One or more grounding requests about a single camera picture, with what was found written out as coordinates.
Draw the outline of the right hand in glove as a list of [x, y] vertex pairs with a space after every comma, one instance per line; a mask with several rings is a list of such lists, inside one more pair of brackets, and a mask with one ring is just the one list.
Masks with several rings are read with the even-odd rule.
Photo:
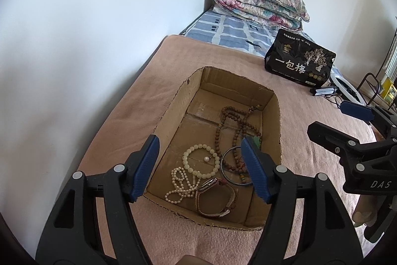
[[377, 220], [378, 197], [370, 195], [361, 195], [352, 213], [352, 221], [355, 227], [366, 225], [371, 227]]

